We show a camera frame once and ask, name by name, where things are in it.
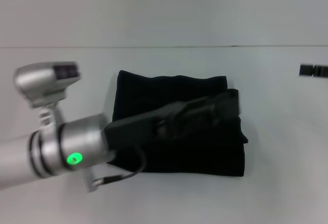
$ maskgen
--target black cloth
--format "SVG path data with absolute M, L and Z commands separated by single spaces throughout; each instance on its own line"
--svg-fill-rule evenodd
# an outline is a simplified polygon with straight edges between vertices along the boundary
M 189 101 L 225 91 L 225 76 L 208 79 L 186 76 L 147 78 L 120 71 L 113 121 L 152 111 L 175 101 Z M 243 144 L 247 142 L 240 129 L 240 118 L 225 119 L 217 127 L 190 134 L 175 143 L 143 145 L 148 161 L 144 172 L 243 176 Z M 110 164 L 136 171 L 140 160 L 134 149 L 129 148 L 117 152 Z

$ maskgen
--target folded black fabric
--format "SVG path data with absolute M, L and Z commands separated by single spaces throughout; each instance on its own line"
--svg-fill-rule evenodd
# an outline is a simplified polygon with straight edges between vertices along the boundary
M 113 121 L 152 111 L 175 101 L 189 101 L 222 92 L 227 92 L 225 76 L 208 79 L 186 76 L 147 78 L 120 71 Z M 215 128 L 198 131 L 175 143 L 144 145 L 142 148 L 148 161 L 144 172 L 243 176 L 243 144 L 247 142 L 240 129 L 240 118 L 224 119 Z M 140 162 L 133 149 L 125 149 L 119 151 L 110 164 L 136 171 Z

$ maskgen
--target cable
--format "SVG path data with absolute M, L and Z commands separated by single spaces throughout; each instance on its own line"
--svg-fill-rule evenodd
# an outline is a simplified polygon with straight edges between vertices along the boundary
M 128 175 L 114 175 L 114 176 L 107 176 L 107 177 L 104 177 L 101 179 L 97 179 L 93 182 L 93 185 L 95 187 L 100 186 L 100 185 L 106 185 L 106 184 L 113 183 L 116 181 L 131 178 L 131 177 L 137 175 L 138 173 L 141 173 L 147 165 L 147 158 L 146 158 L 144 151 L 140 147 L 135 147 L 135 152 L 139 155 L 140 161 L 141 161 L 141 166 L 137 171 L 135 171 L 131 174 L 128 174 Z

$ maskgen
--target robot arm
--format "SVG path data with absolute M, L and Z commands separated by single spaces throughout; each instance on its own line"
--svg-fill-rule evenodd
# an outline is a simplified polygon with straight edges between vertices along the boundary
M 235 93 L 227 92 L 172 103 L 113 123 L 103 115 L 65 123 L 57 103 L 65 98 L 65 89 L 79 79 L 73 62 L 38 63 L 17 69 L 14 82 L 18 91 L 32 108 L 41 108 L 40 130 L 0 143 L 0 189 L 79 169 L 90 173 L 90 167 L 111 161 L 115 151 L 159 140 L 176 141 L 214 126 L 222 118 L 239 115 Z M 89 189 L 134 174 L 100 180 L 88 176 Z

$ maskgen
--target white surface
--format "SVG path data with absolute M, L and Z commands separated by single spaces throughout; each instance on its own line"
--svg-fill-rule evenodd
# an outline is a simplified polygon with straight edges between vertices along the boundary
M 80 172 L 0 191 L 0 223 L 315 223 L 328 213 L 328 82 L 298 77 L 328 64 L 328 48 L 1 49 L 0 135 L 37 128 L 12 73 L 41 61 L 77 61 L 83 79 L 61 104 L 67 120 L 111 114 L 120 69 L 145 76 L 227 75 L 240 91 L 245 177 L 140 174 L 87 194 Z M 117 172 L 106 165 L 97 175 Z
M 328 45 L 326 1 L 0 0 L 0 46 Z

